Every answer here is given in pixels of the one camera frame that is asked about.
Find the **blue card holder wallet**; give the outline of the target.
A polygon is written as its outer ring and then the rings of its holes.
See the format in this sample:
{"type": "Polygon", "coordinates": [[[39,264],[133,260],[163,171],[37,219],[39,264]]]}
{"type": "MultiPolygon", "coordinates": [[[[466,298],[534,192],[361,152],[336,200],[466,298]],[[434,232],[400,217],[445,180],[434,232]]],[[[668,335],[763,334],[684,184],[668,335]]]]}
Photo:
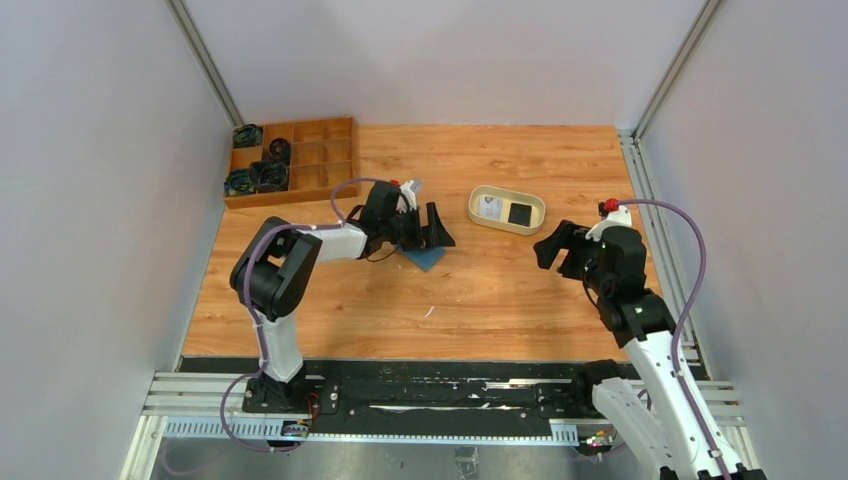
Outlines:
{"type": "Polygon", "coordinates": [[[423,272],[431,271],[444,257],[443,247],[433,247],[418,250],[401,249],[400,253],[423,272]]]}

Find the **black card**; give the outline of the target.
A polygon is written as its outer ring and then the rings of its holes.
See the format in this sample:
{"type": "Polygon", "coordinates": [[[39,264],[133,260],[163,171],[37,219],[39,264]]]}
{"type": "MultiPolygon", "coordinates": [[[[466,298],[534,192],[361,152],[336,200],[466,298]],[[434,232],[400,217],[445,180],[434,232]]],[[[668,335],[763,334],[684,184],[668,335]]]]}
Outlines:
{"type": "Polygon", "coordinates": [[[508,222],[512,225],[529,228],[532,223],[533,208],[528,204],[513,202],[510,204],[508,222]]]}

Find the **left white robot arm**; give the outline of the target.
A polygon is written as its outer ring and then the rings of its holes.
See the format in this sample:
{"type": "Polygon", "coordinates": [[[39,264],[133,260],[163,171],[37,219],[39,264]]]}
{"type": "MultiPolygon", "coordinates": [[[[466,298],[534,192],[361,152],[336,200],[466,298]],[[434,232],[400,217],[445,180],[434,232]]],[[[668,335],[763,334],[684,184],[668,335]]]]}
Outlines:
{"type": "Polygon", "coordinates": [[[435,203],[420,204],[418,179],[372,179],[365,202],[330,224],[265,220],[230,275],[253,322],[259,346],[258,378],[284,396],[303,383],[296,311],[314,268],[336,260],[367,260],[389,244],[403,253],[455,246],[435,203]]]}

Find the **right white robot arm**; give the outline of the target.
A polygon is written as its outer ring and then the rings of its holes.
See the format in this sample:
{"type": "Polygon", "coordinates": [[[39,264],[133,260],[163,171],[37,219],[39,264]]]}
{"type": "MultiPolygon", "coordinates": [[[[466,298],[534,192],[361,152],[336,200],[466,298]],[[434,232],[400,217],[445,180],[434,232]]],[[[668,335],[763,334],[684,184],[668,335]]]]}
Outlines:
{"type": "Polygon", "coordinates": [[[558,273],[581,283],[645,391],[637,394],[622,364],[598,360],[576,370],[575,402],[605,417],[656,479],[763,479],[726,439],[684,364],[683,322],[646,285],[647,247],[632,225],[632,204],[608,199],[595,225],[563,220],[534,246],[542,269],[566,253],[558,273]]]}

